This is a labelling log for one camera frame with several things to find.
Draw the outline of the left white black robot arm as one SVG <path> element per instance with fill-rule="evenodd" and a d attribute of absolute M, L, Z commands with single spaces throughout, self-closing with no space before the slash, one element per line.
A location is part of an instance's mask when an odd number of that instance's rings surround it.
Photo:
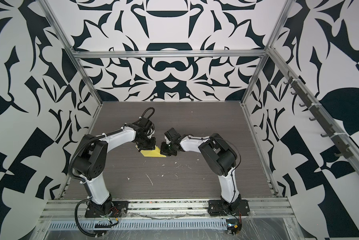
<path fill-rule="evenodd" d="M 104 215 L 112 208 L 112 197 L 103 179 L 107 153 L 126 143 L 135 143 L 139 151 L 153 151 L 154 131 L 152 121 L 140 117 L 135 123 L 124 124 L 107 134 L 84 135 L 70 160 L 68 174 L 84 185 L 91 209 Z"/>

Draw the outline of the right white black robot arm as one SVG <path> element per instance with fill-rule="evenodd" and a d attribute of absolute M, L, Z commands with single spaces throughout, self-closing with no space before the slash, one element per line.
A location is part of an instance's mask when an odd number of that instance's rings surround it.
<path fill-rule="evenodd" d="M 161 143 L 160 153 L 176 156 L 178 152 L 201 154 L 209 168 L 219 178 L 221 199 L 234 210 L 241 202 L 241 194 L 236 181 L 237 153 L 219 134 L 207 137 L 180 135 L 174 128 L 164 133 L 165 141 Z"/>

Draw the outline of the yellow square paper sheet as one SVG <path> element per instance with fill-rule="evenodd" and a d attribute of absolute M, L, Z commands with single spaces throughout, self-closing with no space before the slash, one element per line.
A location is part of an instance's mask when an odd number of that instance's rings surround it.
<path fill-rule="evenodd" d="M 141 150 L 139 149 L 137 146 L 135 146 L 138 151 L 144 156 L 144 157 L 147 157 L 147 158 L 166 158 L 165 155 L 162 155 L 160 153 L 160 149 L 155 146 L 154 147 L 154 150 Z"/>

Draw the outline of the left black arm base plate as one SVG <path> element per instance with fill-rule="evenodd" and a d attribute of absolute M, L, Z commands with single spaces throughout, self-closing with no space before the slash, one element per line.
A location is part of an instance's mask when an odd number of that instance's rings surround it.
<path fill-rule="evenodd" d="M 128 201 L 107 201 L 102 205 L 98 205 L 89 201 L 84 216 L 86 218 L 104 218 L 106 216 L 118 218 L 127 213 L 128 204 Z"/>

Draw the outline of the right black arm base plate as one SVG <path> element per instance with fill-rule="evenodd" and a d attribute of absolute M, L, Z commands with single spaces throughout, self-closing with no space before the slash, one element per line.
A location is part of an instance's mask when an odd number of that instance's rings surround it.
<path fill-rule="evenodd" d="M 235 217 L 248 216 L 250 207 L 247 200 L 237 199 L 232 204 L 225 200 L 209 200 L 208 213 L 212 217 L 233 215 Z"/>

